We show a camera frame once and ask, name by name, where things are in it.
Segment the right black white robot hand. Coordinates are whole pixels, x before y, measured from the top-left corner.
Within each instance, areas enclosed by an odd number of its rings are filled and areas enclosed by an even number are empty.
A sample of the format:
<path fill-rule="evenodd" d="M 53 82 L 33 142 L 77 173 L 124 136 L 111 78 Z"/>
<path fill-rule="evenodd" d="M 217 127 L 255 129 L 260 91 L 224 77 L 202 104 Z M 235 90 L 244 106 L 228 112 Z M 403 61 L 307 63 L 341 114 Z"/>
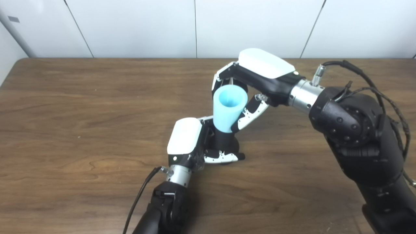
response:
<path fill-rule="evenodd" d="M 214 126 L 222 132 L 239 132 L 267 108 L 290 105 L 304 83 L 306 79 L 284 59 L 262 49 L 244 49 L 236 62 L 214 74 Z"/>

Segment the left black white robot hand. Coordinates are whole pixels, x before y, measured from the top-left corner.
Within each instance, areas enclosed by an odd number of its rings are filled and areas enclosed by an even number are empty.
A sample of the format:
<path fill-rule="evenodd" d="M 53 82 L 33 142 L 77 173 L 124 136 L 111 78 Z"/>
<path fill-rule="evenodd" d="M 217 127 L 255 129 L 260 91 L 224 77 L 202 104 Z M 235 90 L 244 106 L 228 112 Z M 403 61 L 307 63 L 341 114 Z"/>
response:
<path fill-rule="evenodd" d="M 212 116 L 183 118 L 175 122 L 167 145 L 168 165 L 202 170 L 205 164 L 227 165 L 246 159 L 233 132 L 214 126 Z"/>

